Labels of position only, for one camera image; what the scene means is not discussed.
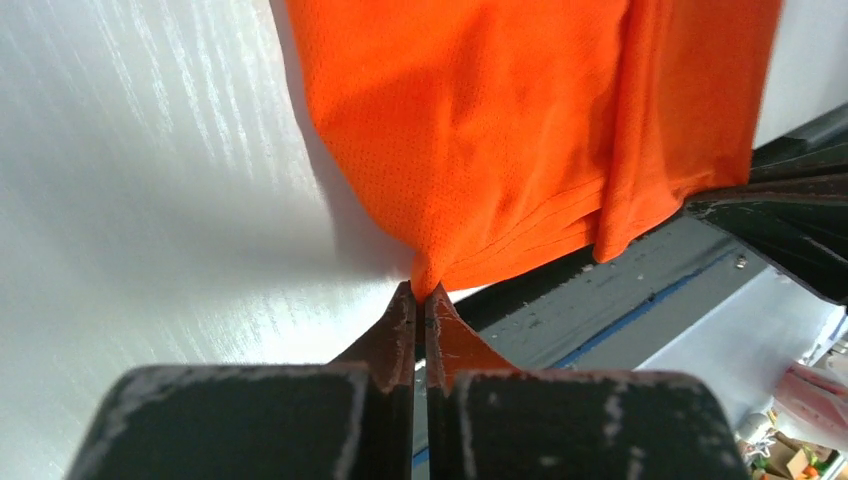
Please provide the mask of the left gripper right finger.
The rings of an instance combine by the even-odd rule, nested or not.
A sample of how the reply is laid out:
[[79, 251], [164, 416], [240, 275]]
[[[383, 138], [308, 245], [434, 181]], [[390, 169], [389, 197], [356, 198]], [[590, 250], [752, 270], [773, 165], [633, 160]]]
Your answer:
[[522, 370], [423, 306], [433, 479], [746, 479], [718, 400], [674, 371]]

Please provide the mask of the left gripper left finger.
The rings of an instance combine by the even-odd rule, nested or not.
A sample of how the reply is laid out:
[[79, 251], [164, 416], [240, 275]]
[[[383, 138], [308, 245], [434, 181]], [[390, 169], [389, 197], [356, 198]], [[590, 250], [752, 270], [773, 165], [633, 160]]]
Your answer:
[[72, 479], [407, 479], [416, 301], [323, 365], [150, 365], [111, 388]]

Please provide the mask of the orange t shirt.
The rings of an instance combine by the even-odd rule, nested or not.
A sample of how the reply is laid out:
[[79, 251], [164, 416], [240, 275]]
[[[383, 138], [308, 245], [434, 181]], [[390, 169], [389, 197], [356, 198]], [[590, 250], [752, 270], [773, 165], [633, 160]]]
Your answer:
[[779, 1], [290, 1], [312, 124], [418, 299], [607, 262], [747, 183]]

